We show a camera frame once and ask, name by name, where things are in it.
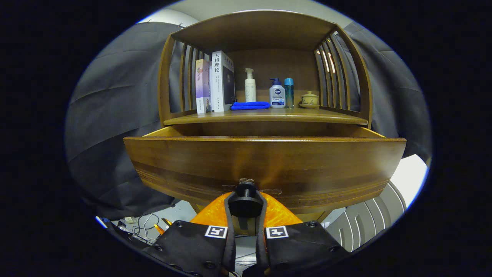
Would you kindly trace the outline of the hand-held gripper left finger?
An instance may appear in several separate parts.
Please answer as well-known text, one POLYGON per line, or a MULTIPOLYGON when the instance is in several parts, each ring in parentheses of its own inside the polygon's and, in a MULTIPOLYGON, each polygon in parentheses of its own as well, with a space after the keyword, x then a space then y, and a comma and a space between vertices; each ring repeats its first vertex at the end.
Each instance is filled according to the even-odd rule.
POLYGON ((226 277, 235 270, 235 232, 228 201, 234 192, 213 200, 192 221, 177 220, 143 249, 173 277, 226 277))

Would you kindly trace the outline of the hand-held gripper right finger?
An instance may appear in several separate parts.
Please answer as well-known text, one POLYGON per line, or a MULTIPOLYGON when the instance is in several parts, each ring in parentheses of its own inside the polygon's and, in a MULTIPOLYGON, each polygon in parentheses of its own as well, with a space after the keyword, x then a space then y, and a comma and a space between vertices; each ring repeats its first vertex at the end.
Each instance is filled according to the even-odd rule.
POLYGON ((316 220, 301 221, 274 197, 263 202, 256 240, 256 268, 266 277, 318 277, 350 253, 316 220))

